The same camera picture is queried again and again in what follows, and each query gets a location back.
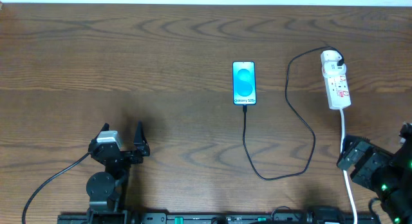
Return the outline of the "blue Galaxy smartphone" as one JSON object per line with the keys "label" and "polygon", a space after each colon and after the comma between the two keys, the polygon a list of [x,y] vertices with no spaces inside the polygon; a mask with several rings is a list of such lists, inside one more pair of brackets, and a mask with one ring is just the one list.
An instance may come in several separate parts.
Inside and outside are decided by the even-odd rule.
{"label": "blue Galaxy smartphone", "polygon": [[233,103],[237,106],[255,105],[256,65],[253,61],[234,61],[232,63]]}

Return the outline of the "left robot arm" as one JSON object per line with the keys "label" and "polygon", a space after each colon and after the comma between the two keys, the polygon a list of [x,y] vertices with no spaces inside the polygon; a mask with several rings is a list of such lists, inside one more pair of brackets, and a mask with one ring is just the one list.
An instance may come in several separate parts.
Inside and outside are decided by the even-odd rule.
{"label": "left robot arm", "polygon": [[92,175],[87,184],[89,196],[87,223],[139,223],[138,214],[125,208],[129,171],[132,165],[141,164],[150,155],[143,125],[138,122],[133,139],[134,149],[121,150],[122,141],[117,131],[104,124],[99,134],[91,140],[88,153],[104,166],[104,171]]}

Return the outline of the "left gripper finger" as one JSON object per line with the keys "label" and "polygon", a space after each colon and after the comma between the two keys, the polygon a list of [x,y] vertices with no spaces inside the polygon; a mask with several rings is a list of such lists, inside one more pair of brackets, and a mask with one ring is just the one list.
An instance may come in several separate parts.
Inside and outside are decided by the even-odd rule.
{"label": "left gripper finger", "polygon": [[103,132],[103,131],[108,131],[108,130],[109,130],[109,124],[108,124],[108,123],[105,123],[105,124],[102,126],[101,130],[98,132],[97,136],[91,140],[91,143],[92,143],[92,144],[95,144],[95,143],[101,143],[101,144],[102,144],[102,143],[106,143],[106,140],[105,140],[105,139],[98,140],[98,137],[99,137],[99,134],[101,134],[101,132]]}
{"label": "left gripper finger", "polygon": [[134,137],[134,146],[137,149],[147,149],[147,140],[145,138],[143,125],[141,121],[138,121],[138,125]]}

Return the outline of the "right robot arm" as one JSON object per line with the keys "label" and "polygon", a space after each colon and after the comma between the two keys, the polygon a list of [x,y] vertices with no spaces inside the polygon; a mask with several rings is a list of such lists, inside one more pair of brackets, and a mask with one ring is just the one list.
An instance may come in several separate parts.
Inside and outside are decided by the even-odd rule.
{"label": "right robot arm", "polygon": [[411,223],[411,124],[402,124],[401,148],[391,153],[361,136],[343,140],[337,167],[350,173],[356,183],[377,194],[393,223]]}

